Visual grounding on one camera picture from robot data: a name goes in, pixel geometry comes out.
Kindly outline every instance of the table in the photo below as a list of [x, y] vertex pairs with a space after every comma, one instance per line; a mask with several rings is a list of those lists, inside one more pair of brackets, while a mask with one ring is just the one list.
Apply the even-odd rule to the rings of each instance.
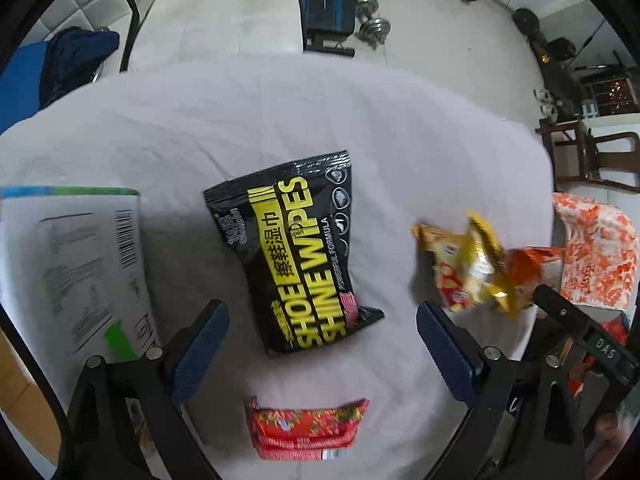
[[[353, 161], [350, 274], [386, 318], [338, 344], [269, 359], [241, 265], [202, 191], [304, 156], [348, 149]], [[132, 187], [161, 339], [211, 298], [230, 331], [189, 409], [225, 480], [420, 479], [465, 407], [415, 328], [426, 294], [410, 232], [427, 220], [462, 232], [468, 209], [510, 247], [549, 245], [552, 182], [542, 145], [521, 124], [406, 72], [314, 54], [229, 57], [108, 76], [0, 137], [0, 185]], [[519, 358], [535, 312], [454, 316], [482, 346]], [[367, 397], [356, 444], [327, 463], [266, 463], [243, 403], [321, 408]]]

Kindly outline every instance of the dumbbell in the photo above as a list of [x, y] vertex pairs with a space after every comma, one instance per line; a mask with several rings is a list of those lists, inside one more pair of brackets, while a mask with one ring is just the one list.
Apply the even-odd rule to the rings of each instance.
[[378, 7], [377, 0], [356, 0], [356, 16], [360, 22], [358, 35], [372, 46], [377, 43], [384, 44], [386, 36], [391, 31], [389, 20], [373, 17]]

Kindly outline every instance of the circular icon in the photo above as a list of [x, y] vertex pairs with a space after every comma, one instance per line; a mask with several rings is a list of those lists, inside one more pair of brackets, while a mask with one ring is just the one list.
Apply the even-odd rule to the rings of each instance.
[[342, 236], [349, 230], [349, 217], [344, 213], [336, 213], [334, 215], [334, 225], [338, 229], [338, 234]]
[[325, 178], [334, 184], [342, 184], [347, 180], [347, 170], [327, 170]]
[[344, 244], [344, 249], [342, 250], [342, 252], [344, 252], [344, 257], [346, 258], [347, 256], [349, 256], [349, 244], [342, 238], [340, 238], [340, 241]]
[[349, 198], [349, 194], [344, 190], [344, 188], [337, 187], [334, 189], [333, 194], [334, 205], [336, 209], [344, 209], [351, 203], [351, 198]]

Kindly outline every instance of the metal screw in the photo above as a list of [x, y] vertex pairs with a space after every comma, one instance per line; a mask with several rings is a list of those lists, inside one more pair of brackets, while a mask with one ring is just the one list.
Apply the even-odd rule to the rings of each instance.
[[488, 346], [487, 348], [484, 349], [484, 355], [486, 356], [487, 359], [491, 359], [491, 361], [497, 361], [498, 359], [500, 359], [500, 356], [502, 354], [497, 348], [493, 346]]
[[97, 368], [102, 363], [102, 357], [99, 355], [92, 355], [86, 360], [86, 365], [89, 368]]
[[149, 350], [146, 351], [145, 355], [147, 359], [155, 361], [156, 359], [161, 358], [163, 353], [164, 352], [162, 351], [162, 348], [160, 348], [159, 346], [152, 346]]
[[551, 366], [552, 368], [558, 368], [560, 366], [560, 360], [555, 355], [546, 356], [546, 364]]

